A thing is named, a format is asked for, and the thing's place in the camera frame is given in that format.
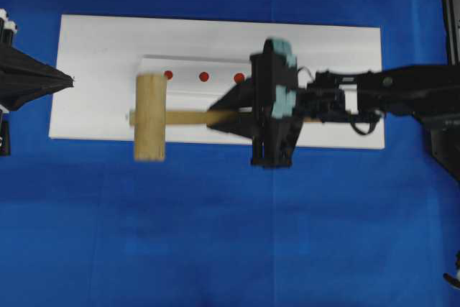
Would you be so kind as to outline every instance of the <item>white board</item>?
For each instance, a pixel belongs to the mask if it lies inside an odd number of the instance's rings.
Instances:
[[[290,41],[298,65],[312,73],[382,68],[378,28],[63,15],[57,68],[75,78],[75,87],[53,96],[50,137],[133,140],[126,114],[135,105],[141,64],[174,73],[168,109],[205,110],[234,85],[235,73],[249,74],[249,55],[262,51],[267,37]],[[207,82],[200,72],[208,72]],[[347,95],[347,105],[353,103]],[[249,144],[201,125],[169,126],[166,140]],[[382,149],[384,125],[362,137],[347,124],[306,124],[298,144]]]

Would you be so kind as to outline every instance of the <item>wooden handle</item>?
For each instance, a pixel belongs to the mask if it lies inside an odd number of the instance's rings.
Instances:
[[[166,125],[199,125],[212,126],[236,118],[237,111],[166,111]],[[305,123],[318,123],[319,120],[304,118]],[[129,112],[129,126],[136,126],[136,111]]]
[[[166,84],[163,74],[137,76],[134,159],[165,160]]]

